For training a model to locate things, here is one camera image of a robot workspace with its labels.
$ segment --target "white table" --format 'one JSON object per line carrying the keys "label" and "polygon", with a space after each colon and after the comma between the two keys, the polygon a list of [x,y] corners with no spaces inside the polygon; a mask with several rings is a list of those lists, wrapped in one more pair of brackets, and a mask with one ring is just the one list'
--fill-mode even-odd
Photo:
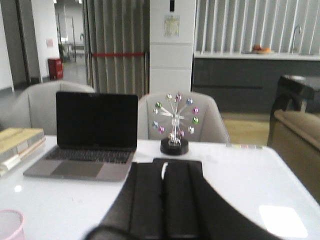
{"label": "white table", "polygon": [[[0,209],[15,209],[24,214],[27,240],[83,239],[101,221],[123,185],[123,182],[23,176],[55,144],[56,137],[47,136],[44,147],[0,178]],[[160,142],[138,140],[134,161],[151,162],[154,157],[168,157],[160,152]],[[261,206],[290,208],[297,213],[307,236],[303,233],[305,238],[281,238],[320,239],[320,206],[271,148],[190,142],[189,152],[176,158],[201,160],[203,175],[210,185],[259,226],[266,228],[259,211]],[[273,222],[279,219],[276,215],[272,217]],[[289,232],[296,234],[298,228],[290,226]]]}

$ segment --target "colorful ball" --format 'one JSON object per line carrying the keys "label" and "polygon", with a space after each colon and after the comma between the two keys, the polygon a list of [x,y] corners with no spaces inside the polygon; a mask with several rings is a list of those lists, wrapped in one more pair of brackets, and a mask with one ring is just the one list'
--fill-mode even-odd
{"label": "colorful ball", "polygon": [[163,134],[165,132],[165,127],[164,126],[160,126],[159,127],[159,133]]}
{"label": "colorful ball", "polygon": [[176,100],[178,103],[181,102],[181,100],[182,100],[181,94],[177,94],[177,95],[175,96],[175,100]]}
{"label": "colorful ball", "polygon": [[168,93],[168,94],[166,95],[165,99],[166,99],[167,101],[171,101],[171,100],[172,100],[172,95]]}
{"label": "colorful ball", "polygon": [[154,108],[154,109],[152,109],[152,115],[157,115],[158,114],[158,109],[156,109],[156,108]]}
{"label": "colorful ball", "polygon": [[199,119],[197,117],[194,117],[192,119],[193,124],[198,124],[199,123]]}
{"label": "colorful ball", "polygon": [[192,100],[192,98],[188,98],[188,99],[186,100],[186,104],[187,104],[187,105],[191,105],[193,102],[194,102],[194,101]]}
{"label": "colorful ball", "polygon": [[195,128],[192,127],[192,126],[189,126],[189,127],[188,127],[188,132],[189,132],[190,134],[194,134],[194,133],[195,133]]}
{"label": "colorful ball", "polygon": [[155,128],[155,129],[158,128],[158,125],[159,125],[159,123],[157,121],[153,121],[152,122],[152,127],[153,128]]}
{"label": "colorful ball", "polygon": [[195,107],[194,109],[192,109],[192,113],[193,114],[198,114],[199,113],[199,108]]}
{"label": "colorful ball", "polygon": [[155,104],[155,107],[156,107],[157,109],[160,109],[160,108],[162,107],[161,102],[157,101],[156,104]]}

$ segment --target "faucet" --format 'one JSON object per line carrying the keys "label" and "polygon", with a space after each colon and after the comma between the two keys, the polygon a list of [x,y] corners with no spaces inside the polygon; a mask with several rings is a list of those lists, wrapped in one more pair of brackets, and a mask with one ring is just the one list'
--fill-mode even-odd
{"label": "faucet", "polygon": [[297,29],[299,29],[299,34],[301,34],[301,27],[300,27],[300,25],[295,26],[294,31],[293,31],[292,42],[291,42],[291,49],[290,49],[290,53],[292,53],[292,54],[294,53],[294,49],[295,49],[295,39],[296,39]]}

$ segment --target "stack of books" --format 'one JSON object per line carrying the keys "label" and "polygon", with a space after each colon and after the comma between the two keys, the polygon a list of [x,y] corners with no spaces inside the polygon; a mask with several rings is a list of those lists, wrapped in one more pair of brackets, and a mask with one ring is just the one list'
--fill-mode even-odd
{"label": "stack of books", "polygon": [[0,177],[45,141],[42,128],[10,127],[0,131]]}

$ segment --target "chair backrest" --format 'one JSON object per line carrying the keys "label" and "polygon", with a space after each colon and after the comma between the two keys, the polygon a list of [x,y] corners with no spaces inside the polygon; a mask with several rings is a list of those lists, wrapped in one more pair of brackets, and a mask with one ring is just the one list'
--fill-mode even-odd
{"label": "chair backrest", "polygon": [[[143,96],[138,103],[138,139],[161,140],[168,137],[172,130],[172,119],[170,117],[153,114],[156,103],[161,102],[163,108],[173,112],[171,104],[166,100],[167,94],[172,95],[172,103],[177,95],[175,92],[153,93]],[[186,105],[187,99],[191,98],[193,103],[185,107],[181,116],[185,119],[180,120],[180,129],[184,131],[184,137],[188,141],[194,142],[214,142],[229,143],[228,131],[222,120],[215,100],[201,93],[180,92],[182,100],[179,103],[179,109]],[[198,108],[198,114],[192,112],[193,108]],[[193,124],[193,117],[198,118],[198,124]],[[157,121],[160,126],[164,126],[165,131],[161,134],[158,128],[154,128],[153,122]],[[194,133],[188,132],[188,127],[194,128]]]}
{"label": "chair backrest", "polygon": [[57,135],[56,92],[88,92],[87,85],[56,80],[29,86],[15,100],[12,109],[0,119],[2,128],[42,128],[46,135]]}

